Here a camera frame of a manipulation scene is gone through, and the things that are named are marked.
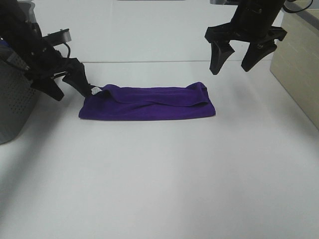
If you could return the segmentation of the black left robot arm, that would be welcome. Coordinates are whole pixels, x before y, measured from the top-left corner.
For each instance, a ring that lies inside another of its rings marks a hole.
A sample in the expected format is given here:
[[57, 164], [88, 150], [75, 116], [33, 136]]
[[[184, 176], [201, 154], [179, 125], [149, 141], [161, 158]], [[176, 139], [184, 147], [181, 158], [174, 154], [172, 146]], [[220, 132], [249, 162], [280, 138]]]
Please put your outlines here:
[[31, 87], [60, 101], [64, 94], [55, 79], [61, 77], [82, 96], [91, 96], [92, 86], [84, 65], [77, 58], [63, 57], [55, 49], [57, 45], [68, 46], [69, 29], [43, 36], [38, 23], [28, 17], [30, 10], [22, 8], [22, 4], [16, 0], [0, 2], [0, 36], [27, 64], [23, 72]]

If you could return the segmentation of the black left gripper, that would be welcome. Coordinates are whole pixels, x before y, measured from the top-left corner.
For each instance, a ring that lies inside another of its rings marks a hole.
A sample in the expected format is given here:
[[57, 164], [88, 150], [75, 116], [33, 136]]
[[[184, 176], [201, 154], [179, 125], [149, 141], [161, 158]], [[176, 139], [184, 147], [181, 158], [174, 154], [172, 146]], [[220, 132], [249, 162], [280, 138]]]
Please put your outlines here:
[[60, 101], [64, 93], [55, 83], [58, 76], [85, 98], [92, 95], [85, 67], [77, 59], [63, 57], [43, 37], [16, 37], [14, 51], [26, 62], [29, 69], [25, 76], [32, 81], [31, 87]]

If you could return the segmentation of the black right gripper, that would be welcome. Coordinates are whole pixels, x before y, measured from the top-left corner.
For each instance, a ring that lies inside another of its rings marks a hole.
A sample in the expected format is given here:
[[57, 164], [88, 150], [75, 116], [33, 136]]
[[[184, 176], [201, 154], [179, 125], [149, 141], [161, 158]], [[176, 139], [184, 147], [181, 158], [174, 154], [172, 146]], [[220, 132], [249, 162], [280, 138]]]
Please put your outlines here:
[[283, 41], [287, 32], [272, 26], [284, 5], [283, 0], [241, 0], [230, 22], [208, 27], [205, 39], [211, 43], [210, 71], [217, 75], [235, 52], [229, 41], [249, 42], [241, 67], [250, 71], [260, 60], [277, 49], [275, 39]]

